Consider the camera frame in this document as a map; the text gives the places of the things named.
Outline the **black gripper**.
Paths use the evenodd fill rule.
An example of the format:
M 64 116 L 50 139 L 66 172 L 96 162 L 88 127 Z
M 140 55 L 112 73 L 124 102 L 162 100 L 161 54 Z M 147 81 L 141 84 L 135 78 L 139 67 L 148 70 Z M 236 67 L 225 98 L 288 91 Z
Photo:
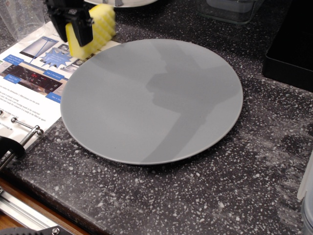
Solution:
M 44 0 L 44 4 L 57 33 L 64 42 L 67 42 L 66 24 L 70 21 L 79 46 L 86 46 L 93 40 L 93 18 L 83 0 Z

